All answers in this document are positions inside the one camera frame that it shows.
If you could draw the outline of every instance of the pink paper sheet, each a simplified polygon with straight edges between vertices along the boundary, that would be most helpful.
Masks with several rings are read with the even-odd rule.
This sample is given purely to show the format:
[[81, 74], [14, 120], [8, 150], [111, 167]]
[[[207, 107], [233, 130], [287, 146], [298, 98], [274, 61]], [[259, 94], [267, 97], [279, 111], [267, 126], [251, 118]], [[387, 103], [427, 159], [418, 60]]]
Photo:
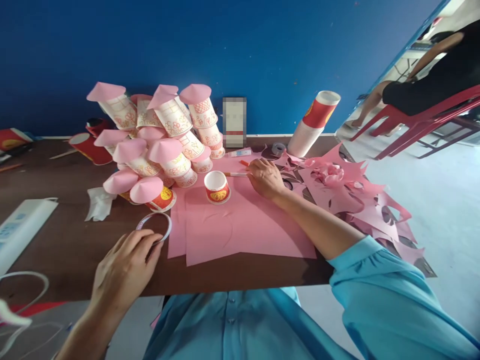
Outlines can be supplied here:
[[[251, 162], [261, 153], [243, 156]], [[213, 169], [244, 172], [236, 157], [213, 161]], [[271, 201], [252, 188], [248, 178], [229, 177], [230, 200], [222, 205], [207, 202], [204, 174], [192, 187], [179, 189], [172, 208], [173, 228], [168, 258], [186, 253], [187, 266], [235, 253], [268, 254], [315, 259], [315, 247], [300, 227]]]

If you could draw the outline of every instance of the tiled floor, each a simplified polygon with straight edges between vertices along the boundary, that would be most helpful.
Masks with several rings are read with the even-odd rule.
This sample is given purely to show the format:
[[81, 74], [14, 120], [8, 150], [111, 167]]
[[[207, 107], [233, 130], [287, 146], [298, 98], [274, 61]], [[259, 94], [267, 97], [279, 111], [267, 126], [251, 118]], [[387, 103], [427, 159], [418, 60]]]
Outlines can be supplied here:
[[[348, 139], [354, 132], [341, 128], [337, 135]], [[392, 138], [363, 135], [344, 144], [356, 161], [368, 160], [367, 176], [387, 184], [388, 193], [413, 215], [409, 221], [425, 258], [438, 275], [428, 283], [454, 319], [480, 337], [480, 148], [453, 145], [419, 160], [425, 149], [415, 144], [393, 158], [372, 160]], [[343, 309], [328, 285], [297, 288], [302, 307], [341, 346], [360, 358], [342, 325]], [[149, 325], [159, 312], [161, 299], [137, 300], [115, 333], [107, 359], [141, 359], [152, 333]], [[76, 321], [86, 302], [69, 303], [34, 317], [34, 324], [58, 322], [65, 327]], [[0, 328], [0, 334], [7, 331]], [[50, 338], [57, 329], [44, 326], [22, 335], [4, 359], [18, 359]], [[50, 359], [67, 336], [62, 331], [46, 346], [25, 359]], [[0, 337], [0, 346], [7, 336]]]

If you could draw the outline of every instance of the red plastic chair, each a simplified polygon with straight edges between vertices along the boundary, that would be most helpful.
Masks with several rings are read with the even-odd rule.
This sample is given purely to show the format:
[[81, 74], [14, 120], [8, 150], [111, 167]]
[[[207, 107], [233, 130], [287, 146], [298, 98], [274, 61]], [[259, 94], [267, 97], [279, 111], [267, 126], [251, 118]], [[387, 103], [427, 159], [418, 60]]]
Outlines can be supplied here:
[[[459, 108], [448, 111], [449, 109], [473, 98], [476, 99], [471, 102], [465, 103]], [[395, 140], [375, 158], [376, 160], [381, 160], [386, 156], [394, 156], [400, 153], [413, 143], [416, 143], [418, 140], [423, 138], [425, 135], [430, 134], [432, 131], [446, 123], [448, 120], [470, 109], [473, 109], [478, 105], [480, 105], [480, 85], [476, 85], [467, 90], [459, 92], [449, 97], [448, 99], [438, 103], [437, 105], [432, 106], [431, 108], [413, 116], [408, 116], [398, 110], [396, 107], [393, 107], [392, 105], [387, 105], [364, 127], [362, 127], [360, 131], [357, 132], [357, 134], [350, 139], [350, 141], [354, 141], [373, 124], [385, 117], [388, 118], [383, 123], [381, 123], [380, 126], [378, 126], [374, 131], [372, 131], [370, 135], [376, 137], [380, 134], [388, 133], [400, 124], [405, 124], [406, 126], [408, 126], [409, 129], [402, 136]]]

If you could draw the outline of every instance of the red paper cup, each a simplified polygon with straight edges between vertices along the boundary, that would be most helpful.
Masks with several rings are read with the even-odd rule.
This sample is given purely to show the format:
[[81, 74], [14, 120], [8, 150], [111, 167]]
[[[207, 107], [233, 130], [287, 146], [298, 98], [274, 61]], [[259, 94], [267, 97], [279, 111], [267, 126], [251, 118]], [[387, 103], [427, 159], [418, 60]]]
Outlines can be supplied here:
[[95, 165], [105, 165], [113, 161], [112, 155], [102, 146], [94, 145], [95, 138], [88, 132], [82, 132], [70, 138], [68, 143]]
[[103, 130], [113, 129], [112, 123], [108, 120], [101, 118], [90, 118], [86, 122], [85, 129], [88, 130], [95, 138], [98, 138]]
[[206, 198], [214, 205], [221, 205], [230, 199], [230, 188], [227, 177], [221, 171], [210, 171], [203, 183], [206, 188]]
[[340, 99], [336, 92], [320, 91], [303, 117], [305, 125], [316, 129], [324, 128]]
[[177, 194], [175, 191], [170, 190], [168, 187], [163, 186], [163, 190], [160, 195], [150, 202], [146, 202], [145, 205], [150, 208], [154, 213], [164, 213], [170, 210], [177, 202]]

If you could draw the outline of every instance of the pencil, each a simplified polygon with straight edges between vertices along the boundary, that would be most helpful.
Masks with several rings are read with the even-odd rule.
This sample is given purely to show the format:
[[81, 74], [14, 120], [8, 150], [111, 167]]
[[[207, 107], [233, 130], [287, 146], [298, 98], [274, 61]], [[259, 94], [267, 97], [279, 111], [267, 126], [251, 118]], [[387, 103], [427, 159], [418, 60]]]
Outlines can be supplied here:
[[15, 164], [15, 165], [10, 165], [10, 166], [0, 167], [0, 173], [2, 173], [4, 171], [7, 171], [7, 170], [11, 170], [11, 169], [21, 167], [22, 165], [23, 164]]
[[225, 176], [229, 176], [229, 177], [237, 177], [237, 178], [246, 178], [247, 177], [246, 172], [224, 172], [223, 174]]

